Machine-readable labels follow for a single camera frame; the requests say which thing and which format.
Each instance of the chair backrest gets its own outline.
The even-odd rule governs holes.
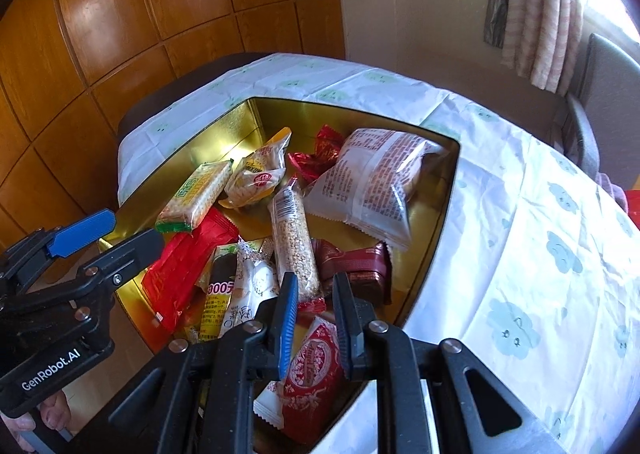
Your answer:
[[[623,189],[640,174],[640,65],[592,33],[577,92],[600,151],[600,171]]]

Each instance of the striped curtain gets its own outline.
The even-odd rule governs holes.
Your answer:
[[[502,63],[536,87],[564,95],[582,36],[584,0],[509,0]]]

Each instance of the brown wooden wall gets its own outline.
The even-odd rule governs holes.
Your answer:
[[[0,249],[116,208],[122,115],[241,51],[344,57],[339,0],[14,0],[0,20]]]

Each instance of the dark red snack package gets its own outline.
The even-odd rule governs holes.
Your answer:
[[[343,135],[324,125],[316,134],[316,147],[313,154],[290,152],[287,156],[300,176],[307,182],[313,183],[335,165],[342,144],[344,144]]]
[[[346,272],[353,296],[373,306],[391,304],[391,260],[385,243],[343,252],[329,241],[311,240],[325,300],[331,305],[334,275]]]
[[[334,324],[316,317],[284,382],[270,382],[254,401],[254,413],[292,440],[316,442],[331,419],[344,374]]]
[[[175,234],[160,259],[149,267],[142,288],[156,318],[169,333],[175,331],[198,276],[215,247],[237,240],[236,226],[212,208],[192,234]]]

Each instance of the white snack package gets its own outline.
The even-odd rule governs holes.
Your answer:
[[[433,167],[446,153],[410,132],[357,129],[344,142],[337,163],[309,188],[305,210],[406,250],[411,244],[406,200],[418,183],[422,158],[433,155]]]
[[[273,240],[266,238],[256,252],[251,246],[238,239],[238,266],[234,290],[220,326],[220,338],[234,326],[255,317],[263,300],[276,297],[280,285],[274,266],[269,262],[273,254]]]

